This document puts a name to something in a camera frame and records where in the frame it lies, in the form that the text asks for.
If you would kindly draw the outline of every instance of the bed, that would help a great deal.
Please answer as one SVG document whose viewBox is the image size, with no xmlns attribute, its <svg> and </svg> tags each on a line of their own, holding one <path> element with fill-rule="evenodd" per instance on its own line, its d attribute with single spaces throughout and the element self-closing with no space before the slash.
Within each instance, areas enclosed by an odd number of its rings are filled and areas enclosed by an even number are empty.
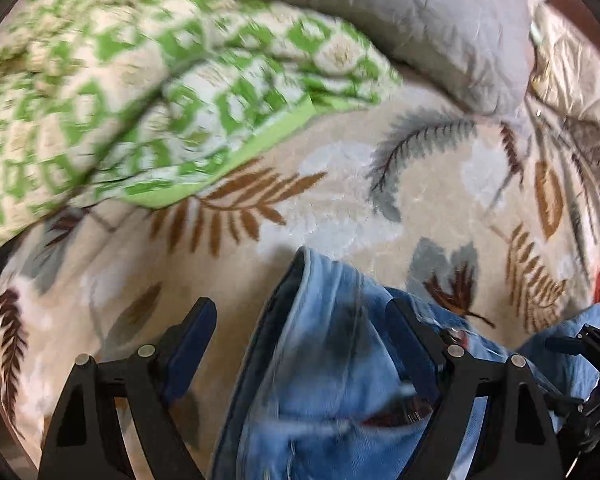
<svg viewBox="0 0 600 480">
<path fill-rule="evenodd" d="M 510 348 L 592 303 L 600 189 L 563 118 L 530 92 L 510 120 L 467 113 L 453 88 L 395 67 L 402 83 L 382 104 L 314 118 L 173 205 L 73 203 L 18 236 L 0 265 L 0 412 L 35 465 L 76 355 L 124 357 L 206 296 L 216 334 L 171 407 L 206 468 L 260 310 L 300 246 Z M 136 477 L 151 478 L 118 412 Z"/>
</svg>

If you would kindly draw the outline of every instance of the green and white blanket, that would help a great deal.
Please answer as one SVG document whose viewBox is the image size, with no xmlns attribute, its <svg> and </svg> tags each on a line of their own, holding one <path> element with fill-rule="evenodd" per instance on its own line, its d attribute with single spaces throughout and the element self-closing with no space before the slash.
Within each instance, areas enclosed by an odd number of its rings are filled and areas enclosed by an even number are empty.
<svg viewBox="0 0 600 480">
<path fill-rule="evenodd" d="M 0 245 L 73 199 L 160 207 L 398 76 L 348 23 L 258 0 L 30 0 L 0 40 Z"/>
</svg>

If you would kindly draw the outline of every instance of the jeans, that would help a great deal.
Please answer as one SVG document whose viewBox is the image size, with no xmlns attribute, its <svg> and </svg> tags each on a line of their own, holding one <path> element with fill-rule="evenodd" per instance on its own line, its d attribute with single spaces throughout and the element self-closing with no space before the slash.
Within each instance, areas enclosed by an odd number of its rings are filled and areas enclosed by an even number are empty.
<svg viewBox="0 0 600 480">
<path fill-rule="evenodd" d="M 416 394 L 385 328 L 392 297 L 406 300 L 436 331 L 464 330 L 476 358 L 504 362 L 511 354 L 442 307 L 301 248 L 254 332 L 212 478 L 397 478 L 428 417 L 393 427 L 365 423 Z M 533 363 L 541 388 L 586 398 L 595 387 L 598 373 L 583 357 L 544 349 L 547 336 L 575 336 L 584 323 L 600 327 L 600 305 L 535 334 L 518 351 Z M 466 477 L 485 407 L 485 398 L 475 400 L 452 479 Z M 553 419 L 557 429 L 559 420 Z"/>
</svg>

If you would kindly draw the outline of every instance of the denim fabric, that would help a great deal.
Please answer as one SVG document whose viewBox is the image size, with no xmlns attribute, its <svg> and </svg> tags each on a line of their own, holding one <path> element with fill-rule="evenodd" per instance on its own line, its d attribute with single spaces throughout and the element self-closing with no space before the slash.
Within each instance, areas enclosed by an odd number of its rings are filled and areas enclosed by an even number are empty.
<svg viewBox="0 0 600 480">
<path fill-rule="evenodd" d="M 394 296 L 434 330 L 465 330 L 474 357 L 503 362 L 510 355 L 449 311 L 301 248 L 254 333 L 212 478 L 397 478 L 428 419 L 395 428 L 362 424 L 414 394 L 385 328 L 385 307 Z M 548 333 L 573 336 L 583 323 L 600 326 L 600 306 L 533 336 L 520 349 L 535 362 L 541 387 L 587 397 L 595 386 L 598 375 L 586 360 L 544 350 Z M 450 478 L 466 476 L 485 406 L 485 399 L 474 402 Z"/>
</svg>

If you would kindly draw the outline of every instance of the gray fabric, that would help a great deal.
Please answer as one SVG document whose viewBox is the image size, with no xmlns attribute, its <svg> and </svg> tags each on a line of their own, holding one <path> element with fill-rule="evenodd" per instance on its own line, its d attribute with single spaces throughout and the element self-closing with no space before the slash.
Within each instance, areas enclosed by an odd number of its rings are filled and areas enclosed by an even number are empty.
<svg viewBox="0 0 600 480">
<path fill-rule="evenodd" d="M 522 104 L 530 72 L 526 0 L 280 1 L 350 21 L 476 113 L 504 115 Z"/>
</svg>

